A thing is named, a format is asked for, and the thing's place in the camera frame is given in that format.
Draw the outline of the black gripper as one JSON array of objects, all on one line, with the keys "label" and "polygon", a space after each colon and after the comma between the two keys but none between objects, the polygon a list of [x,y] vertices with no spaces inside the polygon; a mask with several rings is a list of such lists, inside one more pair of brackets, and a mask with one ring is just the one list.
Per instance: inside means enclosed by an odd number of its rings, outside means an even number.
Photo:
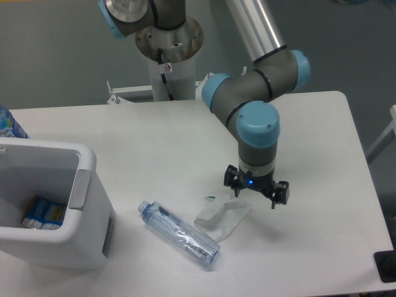
[{"label": "black gripper", "polygon": [[272,201],[271,209],[274,209],[278,204],[286,205],[290,195],[289,182],[275,182],[273,180],[274,171],[273,169],[263,176],[253,176],[242,170],[238,171],[237,167],[233,165],[228,165],[225,171],[223,185],[230,187],[234,191],[235,197],[239,196],[242,189],[259,192]]}]

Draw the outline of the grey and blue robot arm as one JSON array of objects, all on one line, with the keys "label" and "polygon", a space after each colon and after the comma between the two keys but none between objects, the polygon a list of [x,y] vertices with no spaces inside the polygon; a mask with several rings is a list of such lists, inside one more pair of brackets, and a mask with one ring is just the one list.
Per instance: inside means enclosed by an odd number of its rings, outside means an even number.
[{"label": "grey and blue robot arm", "polygon": [[[208,109],[238,142],[239,165],[225,171],[224,185],[250,189],[273,205],[286,204],[287,181],[275,181],[280,116],[272,100],[305,84],[311,67],[305,55],[283,41],[265,1],[227,1],[253,68],[238,78],[214,74],[202,86]],[[192,100],[194,58],[204,43],[200,24],[185,1],[100,1],[100,11],[117,38],[134,35],[148,62],[155,101]]]}]

